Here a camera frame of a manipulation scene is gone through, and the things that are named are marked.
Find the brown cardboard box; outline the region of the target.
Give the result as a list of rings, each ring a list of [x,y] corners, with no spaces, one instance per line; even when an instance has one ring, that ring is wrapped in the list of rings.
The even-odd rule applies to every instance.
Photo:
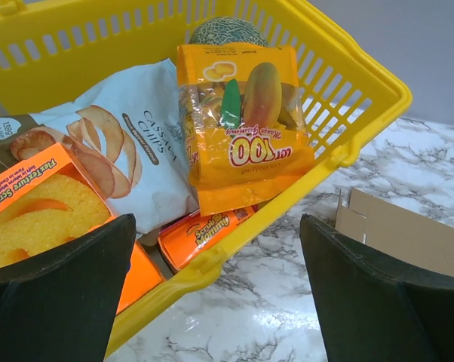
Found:
[[[452,226],[346,189],[339,193],[336,230],[419,268],[454,277]]]

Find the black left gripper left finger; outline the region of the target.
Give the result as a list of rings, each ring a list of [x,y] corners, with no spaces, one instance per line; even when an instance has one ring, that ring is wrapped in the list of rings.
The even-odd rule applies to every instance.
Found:
[[[135,237],[126,214],[0,268],[0,361],[102,361]]]

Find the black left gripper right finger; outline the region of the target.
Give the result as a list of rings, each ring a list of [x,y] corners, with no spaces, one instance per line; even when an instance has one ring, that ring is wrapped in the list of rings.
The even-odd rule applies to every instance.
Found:
[[[302,252],[329,361],[454,361],[454,277],[303,215]]]

